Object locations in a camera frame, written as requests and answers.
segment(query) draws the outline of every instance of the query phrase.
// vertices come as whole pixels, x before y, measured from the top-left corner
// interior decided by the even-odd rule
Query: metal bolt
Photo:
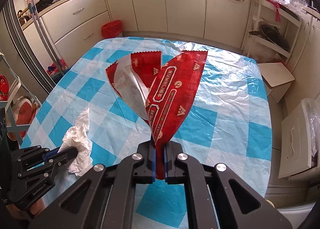
[[[223,164],[223,163],[219,163],[219,164],[216,165],[216,169],[218,171],[220,171],[220,172],[223,172],[223,171],[225,171],[227,169],[227,166],[225,164]]]
[[[97,165],[94,165],[93,169],[97,172],[100,172],[104,170],[104,166],[102,164],[97,164]]]
[[[132,155],[132,158],[133,158],[134,160],[140,160],[140,159],[142,159],[142,155],[141,155],[140,153],[134,153],[134,154]]]
[[[185,154],[185,153],[180,153],[180,154],[178,154],[178,159],[180,159],[180,160],[186,160],[187,158],[188,158],[188,155],[187,154]]]

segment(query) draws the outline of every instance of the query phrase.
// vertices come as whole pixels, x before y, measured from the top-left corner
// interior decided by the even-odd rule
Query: crumpled tissue
[[[69,147],[78,149],[77,157],[67,168],[69,173],[75,173],[76,176],[83,176],[92,168],[92,141],[87,137],[89,130],[89,108],[86,108],[76,119],[75,126],[70,127],[62,139],[62,145],[58,152]]]

